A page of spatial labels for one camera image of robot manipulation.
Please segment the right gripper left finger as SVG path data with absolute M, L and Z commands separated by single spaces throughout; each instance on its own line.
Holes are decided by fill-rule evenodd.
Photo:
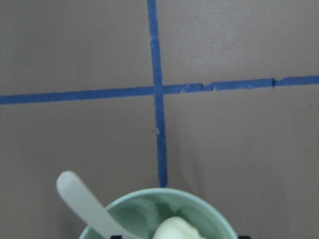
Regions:
M 110 239 L 122 239 L 122 235 L 113 235 Z

